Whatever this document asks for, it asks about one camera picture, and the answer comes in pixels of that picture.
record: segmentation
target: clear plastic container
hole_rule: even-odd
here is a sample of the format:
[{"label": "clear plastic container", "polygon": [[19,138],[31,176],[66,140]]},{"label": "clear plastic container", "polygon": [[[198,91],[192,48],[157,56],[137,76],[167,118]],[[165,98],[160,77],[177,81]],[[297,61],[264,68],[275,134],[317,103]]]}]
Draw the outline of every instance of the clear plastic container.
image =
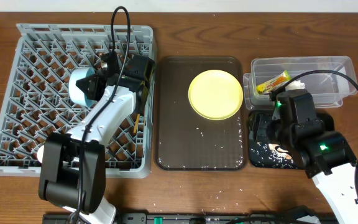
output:
[{"label": "clear plastic container", "polygon": [[[248,81],[247,92],[244,89],[244,94],[249,99],[249,105],[254,106],[252,109],[247,106],[249,110],[262,110],[272,106],[269,96],[258,94],[256,86],[276,77],[284,70],[287,70],[292,78],[312,70],[334,70],[357,82],[352,60],[346,56],[254,59],[251,63],[250,77],[244,76],[244,87]],[[312,94],[317,108],[340,107],[344,97],[357,93],[345,78],[330,73],[308,75],[300,80]]]}]

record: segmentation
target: rectangular tray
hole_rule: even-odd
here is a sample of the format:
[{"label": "rectangular tray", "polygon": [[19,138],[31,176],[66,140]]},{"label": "rectangular tray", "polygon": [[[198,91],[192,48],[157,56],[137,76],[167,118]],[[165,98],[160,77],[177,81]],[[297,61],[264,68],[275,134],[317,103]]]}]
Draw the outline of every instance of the rectangular tray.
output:
[{"label": "rectangular tray", "polygon": [[[0,113],[0,175],[40,175],[36,154],[52,132],[66,133],[90,112],[68,96],[76,68],[100,67],[99,53],[112,47],[110,25],[17,24],[16,48]],[[127,26],[114,26],[115,51],[124,60]],[[153,30],[131,26],[129,54],[157,58]],[[106,148],[106,177],[144,178],[150,173],[154,75],[137,133],[136,114],[120,125]],[[77,169],[78,164],[67,166]]]}]

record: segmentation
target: plastic box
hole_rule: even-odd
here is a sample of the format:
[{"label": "plastic box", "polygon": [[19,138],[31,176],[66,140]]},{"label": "plastic box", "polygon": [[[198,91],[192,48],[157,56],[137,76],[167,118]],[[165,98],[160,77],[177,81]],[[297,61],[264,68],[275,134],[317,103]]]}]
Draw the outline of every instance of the plastic box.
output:
[{"label": "plastic box", "polygon": [[[251,63],[250,77],[244,77],[244,86],[247,86],[244,93],[245,98],[249,99],[249,110],[271,108],[273,104],[269,101],[269,96],[258,94],[256,86],[276,77],[284,70],[287,70],[291,77],[312,70],[334,70],[357,82],[352,60],[346,56],[254,59]],[[300,80],[312,94],[317,108],[340,107],[344,97],[357,93],[346,79],[329,73],[308,75]]]},{"label": "plastic box", "polygon": [[[66,133],[90,112],[68,96],[75,68],[100,67],[99,53],[112,47],[110,25],[17,24],[22,34],[0,113],[0,175],[39,176],[37,151],[52,132]],[[114,26],[122,66],[127,26]],[[148,26],[131,26],[129,54],[155,60],[157,46]],[[128,116],[106,149],[106,177],[144,178],[150,173],[154,74],[136,134]],[[77,169],[78,164],[67,165]]]}]

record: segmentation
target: white round object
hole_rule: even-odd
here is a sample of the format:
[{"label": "white round object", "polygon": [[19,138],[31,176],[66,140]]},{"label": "white round object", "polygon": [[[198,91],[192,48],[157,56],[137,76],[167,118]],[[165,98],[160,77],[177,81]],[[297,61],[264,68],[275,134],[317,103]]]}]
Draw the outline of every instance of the white round object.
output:
[{"label": "white round object", "polygon": [[37,159],[42,163],[42,158],[44,157],[44,145],[42,145],[37,152]]},{"label": "white round object", "polygon": [[93,68],[77,68],[73,71],[70,76],[70,80],[68,81],[68,94],[72,102],[87,107],[93,105],[93,100],[87,99],[85,94],[75,85],[77,80],[80,80],[93,74]]}]

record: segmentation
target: brown tray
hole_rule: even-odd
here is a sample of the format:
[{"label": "brown tray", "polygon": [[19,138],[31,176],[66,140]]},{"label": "brown tray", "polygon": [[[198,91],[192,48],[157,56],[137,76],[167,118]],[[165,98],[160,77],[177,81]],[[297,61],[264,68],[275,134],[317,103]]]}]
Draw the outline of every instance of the brown tray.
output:
[{"label": "brown tray", "polygon": [[188,88],[195,76],[223,70],[242,83],[233,57],[168,57],[157,70],[155,162],[164,170],[239,170],[247,162],[245,106],[222,121],[201,117],[191,107]]}]

